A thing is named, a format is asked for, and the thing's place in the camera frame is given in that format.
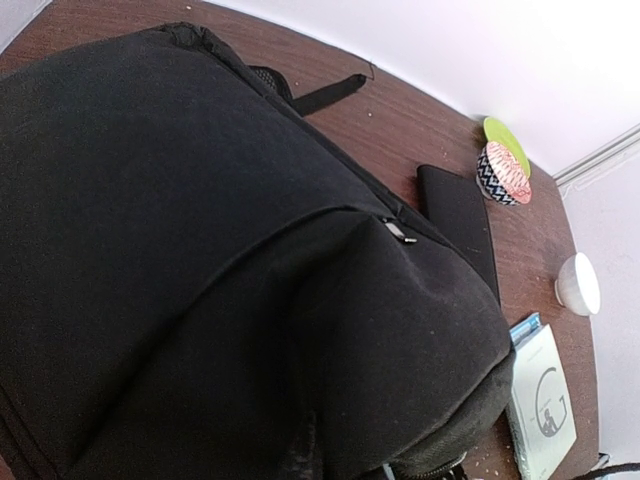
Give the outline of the black student backpack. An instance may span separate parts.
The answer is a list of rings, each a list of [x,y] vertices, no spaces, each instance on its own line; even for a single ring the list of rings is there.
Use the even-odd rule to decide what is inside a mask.
[[[17,479],[461,479],[515,358],[486,282],[211,31],[1,80]]]

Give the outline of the grey reader book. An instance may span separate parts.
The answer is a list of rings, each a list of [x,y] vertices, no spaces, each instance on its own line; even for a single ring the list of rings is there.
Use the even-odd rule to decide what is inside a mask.
[[[553,331],[533,313],[510,330],[515,346],[507,418],[519,474],[548,479],[577,439],[567,380]]]

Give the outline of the black leather pouch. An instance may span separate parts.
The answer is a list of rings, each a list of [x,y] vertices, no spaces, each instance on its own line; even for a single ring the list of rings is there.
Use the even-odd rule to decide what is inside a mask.
[[[432,165],[417,168],[419,211],[457,247],[501,303],[484,197],[476,184]]]

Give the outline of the red patterned bowl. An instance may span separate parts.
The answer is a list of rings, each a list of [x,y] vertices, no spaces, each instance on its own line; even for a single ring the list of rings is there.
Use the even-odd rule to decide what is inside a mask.
[[[489,141],[476,162],[476,183],[483,195],[504,206],[526,205],[532,199],[529,177],[504,145]]]

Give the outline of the green plate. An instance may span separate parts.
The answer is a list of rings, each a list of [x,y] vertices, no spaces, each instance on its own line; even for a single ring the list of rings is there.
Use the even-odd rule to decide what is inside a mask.
[[[482,127],[486,139],[505,146],[515,157],[527,177],[531,176],[531,165],[520,142],[509,128],[495,117],[485,117]]]

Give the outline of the white bowl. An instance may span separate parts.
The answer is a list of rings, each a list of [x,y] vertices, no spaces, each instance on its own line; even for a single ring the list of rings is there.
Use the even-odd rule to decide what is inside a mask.
[[[582,252],[568,258],[554,283],[558,303],[576,315],[596,315],[601,308],[601,291],[594,267]]]

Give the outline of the right aluminium frame post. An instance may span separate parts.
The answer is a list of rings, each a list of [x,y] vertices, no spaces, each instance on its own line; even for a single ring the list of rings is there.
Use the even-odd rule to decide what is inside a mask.
[[[558,187],[574,181],[597,178],[639,154],[639,126],[636,125],[609,143],[554,176]]]

